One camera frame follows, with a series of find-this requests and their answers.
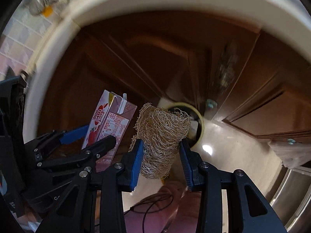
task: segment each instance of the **strawberry illustration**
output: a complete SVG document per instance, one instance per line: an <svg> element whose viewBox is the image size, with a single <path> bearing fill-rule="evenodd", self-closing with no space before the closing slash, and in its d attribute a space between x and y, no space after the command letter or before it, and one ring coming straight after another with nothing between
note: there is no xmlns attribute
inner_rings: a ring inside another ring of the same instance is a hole
<svg viewBox="0 0 311 233"><path fill-rule="evenodd" d="M98 129L95 129L95 127L93 127L90 131L90 134L88 136L88 141L87 141L87 145L86 146L90 146L92 144L95 143L95 139L97 137L97 133L98 133Z"/></svg>

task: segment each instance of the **pink cloth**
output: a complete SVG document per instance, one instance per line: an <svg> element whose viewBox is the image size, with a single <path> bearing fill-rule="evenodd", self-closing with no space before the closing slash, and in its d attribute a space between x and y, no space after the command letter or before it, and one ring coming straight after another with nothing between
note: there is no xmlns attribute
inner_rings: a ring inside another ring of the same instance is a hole
<svg viewBox="0 0 311 233"><path fill-rule="evenodd" d="M140 201L124 216L127 233L142 233L143 221L145 233L161 233L170 219L173 221L167 233L195 233L201 192L186 191L183 196L184 191L180 182L169 181L156 194Z"/></svg>

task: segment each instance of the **metal screw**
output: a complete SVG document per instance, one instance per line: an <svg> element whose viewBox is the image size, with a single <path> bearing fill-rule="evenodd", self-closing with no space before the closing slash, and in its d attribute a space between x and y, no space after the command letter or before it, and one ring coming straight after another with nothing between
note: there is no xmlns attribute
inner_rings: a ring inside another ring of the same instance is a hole
<svg viewBox="0 0 311 233"><path fill-rule="evenodd" d="M121 162L115 163L114 168L121 169L123 167L123 164Z"/></svg>
<svg viewBox="0 0 311 233"><path fill-rule="evenodd" d="M202 167L202 168L208 168L208 167L209 167L209 164L208 164L207 162L203 161L203 162L200 163L200 167Z"/></svg>
<svg viewBox="0 0 311 233"><path fill-rule="evenodd" d="M90 166L87 166L86 168L84 168L84 170L90 172L92 168Z"/></svg>
<svg viewBox="0 0 311 233"><path fill-rule="evenodd" d="M87 172L87 171L81 171L81 172L79 173L79 176L82 177L82 178L86 177L87 175L88 175L88 172Z"/></svg>
<svg viewBox="0 0 311 233"><path fill-rule="evenodd" d="M235 174L238 175L238 176L243 176L244 172L241 169L237 169L237 170L235 170Z"/></svg>
<svg viewBox="0 0 311 233"><path fill-rule="evenodd" d="M295 144L295 143L296 143L296 140L295 140L295 139L292 139L292 138L289 138L289 139L287 139L287 142L288 142L289 144Z"/></svg>

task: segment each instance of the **stainless steel sink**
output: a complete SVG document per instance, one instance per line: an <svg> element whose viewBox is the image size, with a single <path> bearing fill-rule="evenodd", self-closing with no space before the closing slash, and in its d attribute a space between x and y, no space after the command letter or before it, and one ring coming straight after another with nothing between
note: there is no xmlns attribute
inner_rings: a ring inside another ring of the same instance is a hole
<svg viewBox="0 0 311 233"><path fill-rule="evenodd" d="M290 233L310 232L311 172L288 169L270 204Z"/></svg>

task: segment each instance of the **brown cabinet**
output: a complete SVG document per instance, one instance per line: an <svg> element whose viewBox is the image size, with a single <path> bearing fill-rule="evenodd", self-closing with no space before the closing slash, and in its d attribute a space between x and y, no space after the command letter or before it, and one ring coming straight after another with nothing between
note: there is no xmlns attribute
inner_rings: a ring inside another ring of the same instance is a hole
<svg viewBox="0 0 311 233"><path fill-rule="evenodd" d="M214 119L257 138L311 131L309 67L290 47L262 32Z"/></svg>
<svg viewBox="0 0 311 233"><path fill-rule="evenodd" d="M158 11L125 15L86 27L161 97L201 113L207 97L220 103L230 92L258 37L258 29L206 13ZM225 92L213 90L220 60L231 42L237 61Z"/></svg>
<svg viewBox="0 0 311 233"><path fill-rule="evenodd" d="M284 89L231 124L255 136L311 130L311 102Z"/></svg>

